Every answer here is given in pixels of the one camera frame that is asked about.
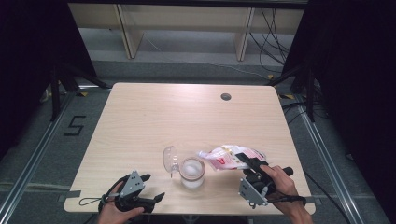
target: cable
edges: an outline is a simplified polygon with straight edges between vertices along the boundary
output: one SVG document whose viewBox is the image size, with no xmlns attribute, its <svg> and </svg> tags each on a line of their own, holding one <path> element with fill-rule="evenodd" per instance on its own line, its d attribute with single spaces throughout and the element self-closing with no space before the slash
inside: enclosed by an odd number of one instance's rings
<svg viewBox="0 0 396 224">
<path fill-rule="evenodd" d="M 158 50 L 159 52 L 163 52 L 160 48 L 158 48 L 157 46 L 155 46 L 145 35 L 144 35 L 144 38 L 145 38 L 145 39 L 150 43 L 150 45 L 151 45 L 152 47 L 154 47 L 156 50 Z M 183 60 L 172 60 L 172 59 L 169 59 L 169 58 L 166 58 L 166 57 L 164 57 L 164 58 L 165 58 L 166 60 L 170 61 L 170 62 L 176 62 L 176 63 L 191 63 L 191 62 L 187 62 L 187 61 L 183 61 Z M 253 73 L 253 72 L 248 72 L 248 71 L 244 71 L 244 70 L 240 70 L 240 69 L 238 69 L 238 68 L 235 68 L 235 67 L 232 67 L 232 66 L 229 66 L 229 65 L 218 64 L 218 63 L 192 63 L 192 64 L 209 64 L 209 65 L 214 65 L 214 66 L 218 66 L 218 67 L 231 68 L 231 69 L 233 69 L 233 70 L 235 70 L 235 71 L 238 71 L 238 72 L 241 72 L 241 73 L 256 75 L 256 76 L 262 77 L 262 78 L 264 78 L 264 79 L 270 80 L 270 78 L 265 77 L 265 76 L 263 76 L 263 75 L 261 75 L 261 74 Z"/>
<path fill-rule="evenodd" d="M 283 202 L 296 202 L 296 201 L 301 201 L 303 202 L 303 205 L 306 205 L 306 198 L 303 196 L 299 195 L 285 195 L 279 199 L 273 199 L 273 200 L 268 200 L 268 203 L 283 203 Z"/>
<path fill-rule="evenodd" d="M 305 111 L 303 111 L 303 112 L 301 112 L 301 113 L 299 113 L 298 115 L 296 115 L 294 118 L 292 118 L 291 120 L 289 120 L 288 121 L 288 125 L 289 124 L 291 124 L 295 119 L 297 119 L 300 115 L 302 115 L 303 113 L 305 113 L 306 112 L 306 110 Z"/>
<path fill-rule="evenodd" d="M 82 201 L 84 201 L 84 200 L 92 200 L 92 201 L 90 201 L 88 203 L 82 203 Z M 90 203 L 96 203 L 96 202 L 98 202 L 100 200 L 101 200 L 101 198 L 82 198 L 81 200 L 79 200 L 78 205 L 79 206 L 85 206 L 85 205 L 90 204 Z"/>
<path fill-rule="evenodd" d="M 314 184 L 316 186 L 318 186 L 318 188 L 329 198 L 329 200 L 335 205 L 335 207 L 338 209 L 338 211 L 340 211 L 341 215 L 343 215 L 344 219 L 346 220 L 346 223 L 350 223 L 349 219 L 347 218 L 346 213 L 342 210 L 342 208 L 338 205 L 338 203 L 326 192 L 326 190 L 324 190 L 324 188 L 317 182 L 314 180 L 314 178 L 312 178 L 311 175 L 308 174 L 307 171 L 303 170 L 304 174 L 306 176 L 308 176 L 309 179 L 312 180 L 312 182 L 314 182 Z"/>
<path fill-rule="evenodd" d="M 300 103 L 291 103 L 288 105 L 282 105 L 282 109 L 290 109 L 292 107 L 295 107 L 297 105 L 305 105 L 306 102 L 300 102 Z"/>
<path fill-rule="evenodd" d="M 265 44 L 260 45 L 259 42 L 256 40 L 256 38 L 254 38 L 252 33 L 249 33 L 251 38 L 253 39 L 253 41 L 256 43 L 256 45 L 260 48 L 260 56 L 262 56 L 262 52 L 264 51 L 266 55 L 268 55 L 270 58 L 274 59 L 275 61 L 277 61 L 278 63 L 284 65 L 284 63 L 282 61 L 280 61 L 278 58 L 276 58 L 273 54 L 271 54 L 268 50 L 266 50 L 263 46 Z"/>
<path fill-rule="evenodd" d="M 109 194 L 111 193 L 111 191 L 112 191 L 119 183 L 126 181 L 126 180 L 129 178 L 129 176 L 131 176 L 131 175 L 126 175 L 126 176 L 120 178 L 119 180 L 117 180 L 117 182 L 114 183 L 113 186 L 111 186 L 111 188 L 107 191 L 107 193 L 104 194 L 104 195 L 102 195 L 102 198 L 100 198 L 100 199 L 98 200 L 98 201 L 100 201 L 100 202 L 99 202 L 99 205 L 98 205 L 98 211 L 99 211 L 99 213 L 102 211 L 102 208 L 103 208 L 104 204 L 106 204 L 106 200 L 107 200 Z"/>
<path fill-rule="evenodd" d="M 289 112 L 289 110 L 291 110 L 291 107 L 288 108 L 288 110 L 286 110 L 283 115 L 286 117 L 286 114 Z"/>
<path fill-rule="evenodd" d="M 268 20 L 267 20 L 267 18 L 266 18 L 266 16 L 265 16 L 265 14 L 264 14 L 264 11 L 263 11 L 263 9 L 262 9 L 262 16 L 263 16 L 264 19 L 265 19 L 265 23 L 267 23 L 267 27 L 268 27 L 268 31 L 269 31 L 267 37 L 265 38 L 265 41 L 267 41 L 267 38 L 268 38 L 269 34 L 271 34 L 271 36 L 273 37 L 273 39 L 275 40 L 275 42 L 276 42 L 276 44 L 277 44 L 277 47 L 275 47 L 274 45 L 272 45 L 272 44 L 269 43 L 269 42 L 268 42 L 268 44 L 270 44 L 273 48 L 279 50 L 279 53 L 280 53 L 280 55 L 282 56 L 283 61 L 285 62 L 285 61 L 286 61 L 286 56 L 285 56 L 285 54 L 284 54 L 284 50 L 285 50 L 287 53 L 289 53 L 289 49 L 287 49 L 287 48 L 284 47 L 282 44 L 280 44 L 279 39 L 277 38 L 276 23 L 275 23 L 276 9 L 273 8 L 273 9 L 272 9 L 272 12 L 273 12 L 273 15 L 272 15 L 272 19 L 273 19 L 273 20 L 272 20 L 271 25 L 270 25 L 269 22 L 268 22 Z"/>
</svg>

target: hand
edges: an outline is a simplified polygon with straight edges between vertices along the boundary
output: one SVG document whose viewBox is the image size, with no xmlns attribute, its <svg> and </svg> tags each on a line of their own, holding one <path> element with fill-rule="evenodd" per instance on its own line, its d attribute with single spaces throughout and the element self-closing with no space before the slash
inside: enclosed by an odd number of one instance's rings
<svg viewBox="0 0 396 224">
<path fill-rule="evenodd" d="M 120 185 L 119 183 L 111 193 L 116 193 Z M 102 212 L 99 214 L 98 224 L 123 224 L 128 219 L 137 217 L 144 212 L 144 208 L 138 207 L 127 212 L 121 212 L 114 204 L 114 197 L 108 197 L 107 203 L 103 206 Z"/>
<path fill-rule="evenodd" d="M 282 196 L 291 195 L 297 196 L 297 188 L 294 185 L 294 181 L 280 168 L 275 166 L 273 168 L 261 165 L 260 168 L 264 170 L 273 180 L 276 185 L 276 192 L 267 195 L 268 200 L 278 199 Z M 283 214 L 290 218 L 292 223 L 313 223 L 312 217 L 305 210 L 302 202 L 283 202 L 283 203 L 273 203 L 273 205 L 279 209 Z"/>
</svg>

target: wooden table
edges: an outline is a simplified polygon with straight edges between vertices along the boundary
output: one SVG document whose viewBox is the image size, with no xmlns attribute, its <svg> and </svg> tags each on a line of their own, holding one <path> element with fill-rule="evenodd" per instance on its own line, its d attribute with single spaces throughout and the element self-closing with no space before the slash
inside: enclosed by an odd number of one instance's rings
<svg viewBox="0 0 396 224">
<path fill-rule="evenodd" d="M 221 99 L 223 93 L 231 100 Z M 98 198 L 122 176 L 136 170 L 151 174 L 141 197 L 165 192 L 153 214 L 269 215 L 281 214 L 271 204 L 252 209 L 238 195 L 242 171 L 214 171 L 205 163 L 204 184 L 190 190 L 180 175 L 171 178 L 163 167 L 163 150 L 175 146 L 179 160 L 221 145 L 255 148 L 270 165 L 290 166 L 300 195 L 311 196 L 273 87 L 118 83 L 111 91 L 68 198 L 68 212 L 96 212 L 97 203 L 78 205 L 81 198 Z M 315 212 L 307 204 L 309 213 Z"/>
</svg>

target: snack package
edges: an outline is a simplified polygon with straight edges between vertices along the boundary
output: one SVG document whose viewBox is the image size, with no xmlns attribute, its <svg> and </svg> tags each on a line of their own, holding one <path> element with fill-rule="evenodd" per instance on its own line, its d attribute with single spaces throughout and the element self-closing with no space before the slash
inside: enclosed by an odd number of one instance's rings
<svg viewBox="0 0 396 224">
<path fill-rule="evenodd" d="M 248 165 L 241 162 L 235 154 L 245 153 L 249 158 L 257 158 L 260 161 L 266 161 L 265 155 L 249 147 L 240 147 L 235 145 L 223 145 L 210 152 L 198 152 L 198 156 L 209 161 L 215 170 L 235 170 L 248 169 Z"/>
</svg>

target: gray floor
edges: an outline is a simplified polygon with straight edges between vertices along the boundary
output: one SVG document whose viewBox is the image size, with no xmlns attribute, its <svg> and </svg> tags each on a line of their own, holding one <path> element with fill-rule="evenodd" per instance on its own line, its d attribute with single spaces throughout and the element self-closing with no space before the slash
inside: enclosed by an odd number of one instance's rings
<svg viewBox="0 0 396 224">
<path fill-rule="evenodd" d="M 264 85 L 268 75 L 279 75 L 261 67 L 259 50 L 252 39 L 249 39 L 245 60 L 238 62 L 234 54 L 232 34 L 146 32 L 136 58 L 127 60 L 119 31 L 81 29 L 81 33 L 99 78 L 109 84 L 130 81 Z M 262 41 L 260 34 L 256 34 L 255 37 Z M 292 35 L 279 36 L 281 43 L 287 48 L 290 47 L 292 38 Z M 281 59 L 278 50 L 268 49 Z M 281 64 L 269 57 L 262 56 L 262 64 L 267 69 L 281 70 Z M 82 79 L 78 82 L 81 85 L 90 85 Z M 290 93 L 291 82 L 292 79 L 279 84 L 276 87 L 278 93 Z M 86 91 L 88 95 L 85 97 L 73 96 L 70 105 L 64 111 L 59 127 L 46 147 L 42 160 L 8 223 L 84 223 L 91 215 L 67 213 L 63 209 L 63 196 L 73 183 L 109 95 L 109 91 L 97 89 Z M 282 105 L 295 102 L 291 99 L 280 101 Z M 333 187 L 300 113 L 299 109 L 294 107 L 285 116 L 290 122 L 290 132 L 302 166 L 340 204 L 339 195 Z M 20 138 L 20 143 L 12 148 L 1 161 L 0 195 L 2 200 L 6 198 L 13 183 L 18 181 L 24 165 L 29 161 L 50 125 L 50 116 L 49 98 L 32 116 L 30 124 L 27 125 Z M 78 136 L 65 136 L 65 133 L 76 132 L 76 129 L 68 127 L 74 116 L 85 116 L 84 119 L 75 121 L 75 124 L 84 127 Z M 364 223 L 389 223 L 359 169 L 353 161 L 346 158 L 347 150 L 320 105 L 315 105 L 315 118 L 322 140 L 343 178 L 346 189 L 351 193 L 361 212 Z M 317 199 L 314 221 L 316 223 L 346 223 L 323 191 L 309 178 L 307 179 L 312 195 Z M 288 223 L 283 216 L 258 216 L 251 217 L 251 219 L 254 223 Z"/>
</svg>

